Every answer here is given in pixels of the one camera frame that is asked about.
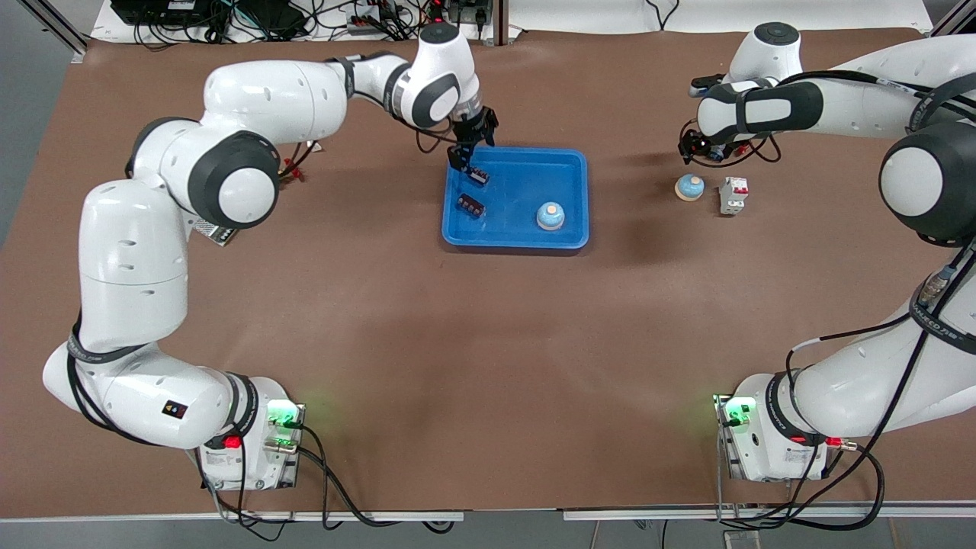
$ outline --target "round blue object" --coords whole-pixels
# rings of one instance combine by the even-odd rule
[[[698,200],[705,192],[705,180],[695,174],[684,175],[674,185],[674,192],[682,200]]]
[[[546,231],[555,231],[566,221],[566,212],[555,202],[546,202],[536,212],[536,222]]]

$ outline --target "black square sticker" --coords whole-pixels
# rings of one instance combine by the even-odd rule
[[[183,414],[186,413],[186,405],[180,404],[179,402],[166,401],[166,405],[163,406],[163,413],[172,415],[177,419],[183,419]]]

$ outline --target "brown table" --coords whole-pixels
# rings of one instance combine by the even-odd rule
[[[803,60],[826,68],[917,38],[806,32]],[[750,179],[733,219],[717,215],[711,190],[694,203],[674,196],[687,171],[678,128],[696,108],[687,83],[722,71],[741,39],[532,32],[512,47],[475,48],[500,144],[577,148],[589,159],[591,239],[575,257],[446,245],[443,150],[420,154],[410,132],[357,102],[266,223],[226,249],[190,240],[189,316],[163,349],[281,382],[308,404],[365,509],[714,502],[712,393],[781,368],[796,342],[886,317],[946,256],[879,199],[885,141],[788,135],[778,164],[704,174],[712,189],[726,175]],[[68,70],[0,255],[0,516],[213,510],[181,452],[95,429],[41,384],[77,312],[82,199],[122,176],[146,122],[199,116],[215,67],[379,47],[152,54],[95,43]],[[962,435],[973,418],[886,435],[877,453],[888,498],[976,498],[965,481],[976,477],[976,442]],[[870,499],[862,473],[834,499]],[[299,487],[247,504],[316,510],[318,479],[303,467]],[[783,489],[730,483],[726,497],[775,502]]]

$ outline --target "blue plastic tray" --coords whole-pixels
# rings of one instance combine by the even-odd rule
[[[456,246],[495,248],[582,248],[590,239],[587,159],[569,148],[478,147],[471,164],[488,172],[481,187],[467,175],[447,169],[441,233]],[[485,206],[474,218],[458,204],[467,193]],[[566,221],[557,231],[536,223],[546,202],[562,205]]]

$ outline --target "white robotic arm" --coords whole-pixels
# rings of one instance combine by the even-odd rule
[[[133,147],[128,178],[85,199],[81,314],[45,365],[45,387],[131,440],[199,447],[212,486],[237,488],[242,478],[250,489],[287,486],[303,409],[270,379],[192,365],[156,342],[186,316],[193,224],[248,229],[266,219],[278,195],[275,146],[334,134],[353,97],[422,130],[450,117],[451,164],[487,179],[469,160],[480,141],[493,144],[497,119],[481,105],[471,51],[456,27],[427,26],[412,65],[377,54],[218,68],[204,85],[199,121],[150,123]]]
[[[731,470],[754,481],[806,471],[820,478],[826,437],[875,435],[976,405],[976,345],[968,336],[976,333],[968,271],[976,235],[976,104],[969,101],[976,98],[976,36],[899,44],[829,71],[802,72],[798,48],[795,29],[767,23],[744,40],[728,75],[693,82],[692,95],[703,97],[702,131],[682,136],[686,162],[716,149],[725,157],[749,139],[787,131],[903,138],[882,162],[885,204],[924,239],[962,251],[887,327],[795,370],[792,380],[751,376],[720,403]]]

